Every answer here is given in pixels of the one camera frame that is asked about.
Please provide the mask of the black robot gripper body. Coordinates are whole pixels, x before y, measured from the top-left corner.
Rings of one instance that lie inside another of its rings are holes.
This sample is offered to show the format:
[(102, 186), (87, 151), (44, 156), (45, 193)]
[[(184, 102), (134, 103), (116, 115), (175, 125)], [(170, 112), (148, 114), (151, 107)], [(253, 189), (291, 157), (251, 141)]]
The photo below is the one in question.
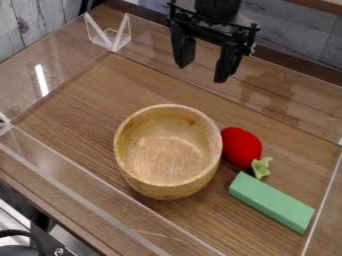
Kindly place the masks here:
[(179, 49), (196, 38), (223, 45), (233, 42), (241, 55), (251, 55), (259, 24), (241, 13), (242, 0), (170, 0), (167, 26)]

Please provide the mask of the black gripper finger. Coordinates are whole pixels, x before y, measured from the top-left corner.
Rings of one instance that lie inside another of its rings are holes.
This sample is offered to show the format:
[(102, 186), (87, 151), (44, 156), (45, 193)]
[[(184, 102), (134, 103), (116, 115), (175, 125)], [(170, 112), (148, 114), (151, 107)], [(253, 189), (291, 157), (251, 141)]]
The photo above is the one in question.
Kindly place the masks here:
[(196, 41), (187, 30), (175, 22), (171, 23), (171, 44), (175, 63), (183, 69), (195, 59)]
[(242, 60), (239, 46), (234, 42), (222, 45), (220, 57), (216, 61), (214, 82), (223, 83), (227, 78), (237, 72)]

